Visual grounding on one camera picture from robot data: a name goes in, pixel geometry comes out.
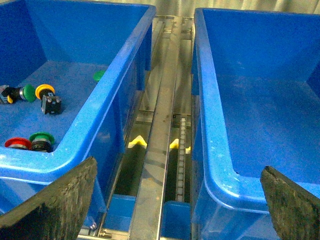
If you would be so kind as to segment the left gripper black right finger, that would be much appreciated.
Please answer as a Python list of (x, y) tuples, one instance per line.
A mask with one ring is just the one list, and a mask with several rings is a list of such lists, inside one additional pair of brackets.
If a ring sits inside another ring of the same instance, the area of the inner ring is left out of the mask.
[(266, 166), (262, 185), (271, 222), (281, 240), (320, 238), (320, 199), (277, 171)]

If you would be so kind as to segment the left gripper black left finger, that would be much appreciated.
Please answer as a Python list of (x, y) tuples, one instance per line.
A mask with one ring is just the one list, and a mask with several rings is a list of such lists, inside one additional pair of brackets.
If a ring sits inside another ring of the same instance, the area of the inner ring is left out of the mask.
[(97, 161), (88, 157), (0, 217), (2, 240), (75, 240), (87, 216)]

